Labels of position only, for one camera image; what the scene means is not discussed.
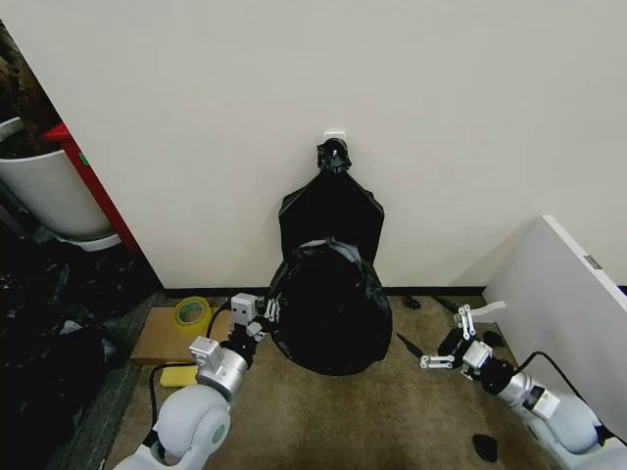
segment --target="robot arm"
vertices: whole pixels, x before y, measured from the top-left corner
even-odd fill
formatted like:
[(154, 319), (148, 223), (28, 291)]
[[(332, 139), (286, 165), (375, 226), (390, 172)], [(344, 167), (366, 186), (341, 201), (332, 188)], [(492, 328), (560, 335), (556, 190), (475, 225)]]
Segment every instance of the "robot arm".
[[(229, 339), (198, 337), (189, 347), (198, 365), (197, 385), (166, 399), (157, 424), (137, 451), (116, 470), (200, 470), (224, 442), (230, 427), (230, 409), (253, 364), (257, 344), (278, 320), (278, 300), (239, 294), (231, 299)], [(179, 458), (166, 465), (165, 451)]]
[[(459, 309), (455, 319), (458, 328), (449, 333), (438, 355), (421, 356), (422, 368), (461, 367), (466, 378), (479, 381), (488, 394), (499, 397), (519, 415), (562, 468), (605, 469), (627, 465), (627, 449), (585, 402), (551, 391), (530, 375), (515, 373), (507, 361), (494, 357), (493, 349), (476, 338), (468, 305)], [(615, 467), (610, 460), (615, 460)]]

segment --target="yellow tape roll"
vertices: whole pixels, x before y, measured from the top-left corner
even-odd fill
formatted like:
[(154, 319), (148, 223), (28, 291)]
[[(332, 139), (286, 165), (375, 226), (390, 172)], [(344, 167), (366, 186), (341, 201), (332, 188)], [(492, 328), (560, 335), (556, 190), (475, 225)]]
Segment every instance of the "yellow tape roll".
[(207, 299), (188, 297), (176, 304), (174, 325), (190, 337), (205, 336), (212, 315)]

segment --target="black object on floor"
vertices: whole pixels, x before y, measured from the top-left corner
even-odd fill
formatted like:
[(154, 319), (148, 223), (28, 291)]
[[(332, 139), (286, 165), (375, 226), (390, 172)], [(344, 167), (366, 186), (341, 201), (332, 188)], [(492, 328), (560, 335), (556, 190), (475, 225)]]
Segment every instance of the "black object on floor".
[(494, 331), (486, 331), (483, 334), (483, 342), (491, 348), (501, 348), (506, 345), (501, 335)]
[(283, 257), (311, 240), (334, 237), (354, 245), (374, 262), (384, 212), (371, 192), (347, 172), (346, 143), (329, 139), (317, 147), (320, 173), (304, 188), (283, 198), (278, 215)]
[(412, 296), (403, 297), (403, 305), (412, 310), (418, 310), (422, 306), (420, 302)]
[(486, 462), (496, 462), (499, 458), (497, 440), (485, 434), (475, 434), (472, 436), (472, 444), (477, 455)]
[(449, 299), (446, 299), (444, 297), (433, 296), (433, 300), (437, 302), (438, 304), (440, 304), (441, 306), (443, 306), (450, 313), (457, 313), (459, 310), (459, 305), (457, 305), (455, 302), (450, 301)]
[(280, 296), (272, 338), (297, 364), (326, 375), (357, 374), (385, 357), (392, 312), (372, 265), (352, 246), (314, 241), (278, 268), (270, 297)]
[(396, 336), (399, 337), (399, 339), (403, 342), (403, 344), (405, 345), (405, 347), (408, 349), (408, 351), (410, 353), (412, 353), (413, 355), (415, 355), (418, 359), (420, 359), (421, 357), (424, 356), (424, 352), (422, 351), (421, 348), (419, 348), (418, 346), (416, 346), (414, 343), (412, 343), (410, 340), (408, 340), (405, 336), (403, 336), (401, 333), (397, 333)]

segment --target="black cable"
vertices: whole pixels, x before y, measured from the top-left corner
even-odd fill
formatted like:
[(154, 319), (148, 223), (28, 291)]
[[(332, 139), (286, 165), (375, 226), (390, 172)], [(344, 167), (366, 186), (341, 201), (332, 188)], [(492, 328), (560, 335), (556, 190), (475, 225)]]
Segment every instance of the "black cable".
[(216, 323), (216, 318), (219, 315), (219, 313), (221, 311), (225, 311), (227, 308), (229, 308), (231, 305), (231, 299), (227, 300), (226, 302), (224, 302), (224, 304), (220, 305), (219, 308), (216, 310), (216, 313), (214, 313), (212, 315), (212, 319), (209, 320), (209, 325), (207, 326), (207, 334), (205, 335), (207, 338), (209, 338), (212, 334), (212, 330), (214, 329), (214, 323)]
[(151, 428), (157, 424), (157, 395), (155, 394), (155, 374), (168, 367), (187, 367), (190, 365), (196, 365), (196, 362), (171, 362), (169, 364), (159, 364), (153, 367), (150, 371), (150, 377), (148, 378), (148, 387), (150, 391), (150, 407), (152, 410), (152, 425)]
[(544, 359), (546, 359), (553, 367), (554, 369), (557, 371), (557, 373), (559, 374), (559, 376), (564, 379), (564, 382), (566, 382), (566, 384), (568, 385), (568, 387), (570, 387), (570, 390), (573, 391), (573, 393), (575, 394), (575, 396), (581, 400), (582, 402), (586, 402), (584, 400), (584, 398), (581, 396), (581, 394), (579, 393), (579, 391), (575, 388), (574, 385), (572, 385), (572, 383), (568, 380), (568, 378), (566, 377), (566, 374), (563, 373), (563, 371), (559, 368), (559, 366), (555, 363), (554, 360), (552, 360), (548, 354), (546, 354), (545, 352), (542, 351), (533, 351), (531, 354), (529, 354), (529, 357), (527, 357), (525, 359), (525, 361), (520, 364), (520, 367), (518, 367), (516, 370), (513, 371), (513, 375), (516, 375), (519, 372), (522, 372), (525, 367), (527, 367), (531, 361), (534, 359), (534, 357), (536, 355), (541, 355)]

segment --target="yellow sponge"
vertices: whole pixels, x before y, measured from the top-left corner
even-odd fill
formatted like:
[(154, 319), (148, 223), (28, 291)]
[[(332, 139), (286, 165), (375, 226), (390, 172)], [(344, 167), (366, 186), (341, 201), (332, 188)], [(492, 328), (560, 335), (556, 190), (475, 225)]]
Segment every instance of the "yellow sponge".
[(163, 387), (185, 387), (187, 385), (194, 385), (198, 383), (196, 382), (197, 372), (197, 365), (168, 367), (162, 372), (159, 383)]

